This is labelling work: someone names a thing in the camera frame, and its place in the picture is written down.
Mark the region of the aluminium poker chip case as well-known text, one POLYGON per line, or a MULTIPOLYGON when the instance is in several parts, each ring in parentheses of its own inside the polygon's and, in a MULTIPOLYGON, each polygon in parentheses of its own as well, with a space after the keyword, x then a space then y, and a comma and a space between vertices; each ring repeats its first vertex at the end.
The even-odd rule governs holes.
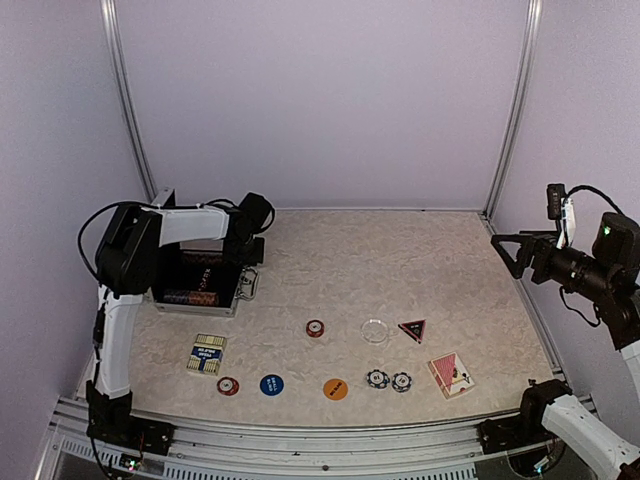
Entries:
POLYGON ((184 251, 219 252, 228 233, 243 239, 251 235, 262 237, 275 219, 273 205, 262 195, 249 192, 238 204, 228 199, 214 199, 194 206, 177 206, 172 190, 154 200, 161 215, 158 270, 151 294, 161 310, 187 313, 235 315, 237 302, 251 300, 257 289, 257 266, 241 266, 224 261, 213 268, 185 266, 184 251), (217 307, 174 305, 162 302, 166 289, 215 292, 217 307))

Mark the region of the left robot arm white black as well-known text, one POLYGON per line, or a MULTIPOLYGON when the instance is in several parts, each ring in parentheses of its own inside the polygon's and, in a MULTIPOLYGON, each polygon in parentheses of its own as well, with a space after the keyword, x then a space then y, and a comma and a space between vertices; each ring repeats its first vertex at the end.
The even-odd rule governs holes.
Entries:
POLYGON ((129 359, 133 327, 144 295, 156 281, 163 248, 182 242, 219 240, 222 258, 257 265, 264 258, 262 233, 275 220, 274 206, 250 192, 238 204, 215 199, 191 206, 121 201, 108 205, 113 215, 94 259, 85 267, 98 285, 93 330, 93 373, 86 383, 88 434, 133 443, 140 424, 131 414, 129 359))

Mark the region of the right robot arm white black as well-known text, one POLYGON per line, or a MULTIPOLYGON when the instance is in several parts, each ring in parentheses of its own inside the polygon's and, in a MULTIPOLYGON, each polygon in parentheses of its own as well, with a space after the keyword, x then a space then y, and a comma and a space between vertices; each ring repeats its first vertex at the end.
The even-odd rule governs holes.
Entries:
MULTIPOLYGON (((591 302, 632 377, 639 377, 639 226, 617 212, 601 217, 592 252, 558 247, 559 233, 495 234, 491 244, 513 278, 532 269, 535 284, 556 282, 565 293, 591 302)), ((639 448, 584 408, 572 390, 554 379, 527 388, 508 438, 531 444, 544 433, 563 441, 600 479, 636 479, 639 448)))

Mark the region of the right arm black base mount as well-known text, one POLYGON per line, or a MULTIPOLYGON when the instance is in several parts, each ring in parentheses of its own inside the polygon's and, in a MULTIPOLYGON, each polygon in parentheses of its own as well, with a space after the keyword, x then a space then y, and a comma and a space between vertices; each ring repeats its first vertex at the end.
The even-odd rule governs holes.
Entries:
POLYGON ((477 426, 484 455, 505 452, 534 445, 553 438, 541 426, 533 426, 522 414, 488 419, 477 426))

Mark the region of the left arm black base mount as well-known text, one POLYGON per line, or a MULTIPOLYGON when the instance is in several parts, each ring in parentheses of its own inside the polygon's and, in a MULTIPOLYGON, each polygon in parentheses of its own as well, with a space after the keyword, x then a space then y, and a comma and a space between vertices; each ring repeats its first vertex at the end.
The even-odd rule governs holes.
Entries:
POLYGON ((125 405, 89 408, 87 435, 111 445, 167 456, 174 432, 173 424, 134 416, 125 405))

